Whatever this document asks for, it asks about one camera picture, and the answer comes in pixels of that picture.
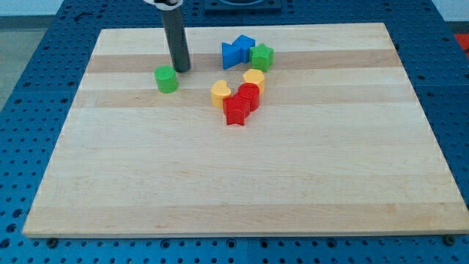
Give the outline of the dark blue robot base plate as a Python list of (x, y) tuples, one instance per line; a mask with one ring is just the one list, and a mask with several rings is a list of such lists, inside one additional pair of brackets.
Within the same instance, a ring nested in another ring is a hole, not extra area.
[(203, 0), (205, 13), (280, 11), (282, 0)]

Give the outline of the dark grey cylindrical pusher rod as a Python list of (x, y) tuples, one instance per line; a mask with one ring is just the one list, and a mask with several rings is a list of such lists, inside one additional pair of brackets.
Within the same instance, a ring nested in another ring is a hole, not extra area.
[(191, 69), (181, 6), (163, 4), (161, 16), (174, 69), (184, 73)]

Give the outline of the white rod mount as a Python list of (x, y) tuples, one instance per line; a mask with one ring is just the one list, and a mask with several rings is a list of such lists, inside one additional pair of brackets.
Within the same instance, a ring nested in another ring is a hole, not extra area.
[(179, 7), (183, 0), (144, 0), (144, 2), (156, 7)]

